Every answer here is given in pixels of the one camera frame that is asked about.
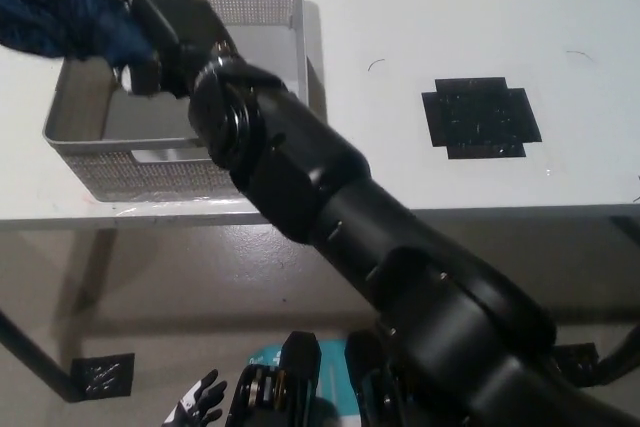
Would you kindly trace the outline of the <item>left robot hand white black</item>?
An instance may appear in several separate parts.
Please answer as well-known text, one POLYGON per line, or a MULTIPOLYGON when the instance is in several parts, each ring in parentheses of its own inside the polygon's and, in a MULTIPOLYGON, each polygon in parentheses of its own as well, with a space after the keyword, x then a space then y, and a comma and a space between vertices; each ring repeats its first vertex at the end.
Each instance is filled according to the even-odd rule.
POLYGON ((227 382, 219 380, 217 369, 197 381, 177 402, 162 427, 202 427, 216 422, 223 415, 220 407, 227 382))

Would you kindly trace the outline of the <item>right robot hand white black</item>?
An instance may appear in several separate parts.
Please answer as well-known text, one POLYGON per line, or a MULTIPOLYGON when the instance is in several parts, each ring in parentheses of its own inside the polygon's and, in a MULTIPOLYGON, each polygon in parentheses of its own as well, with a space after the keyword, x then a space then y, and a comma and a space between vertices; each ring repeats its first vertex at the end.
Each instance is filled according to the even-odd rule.
POLYGON ((215 58, 237 57, 235 42, 207 0, 126 0, 152 47, 149 60, 117 72, 127 92, 189 96, 200 72, 215 58))

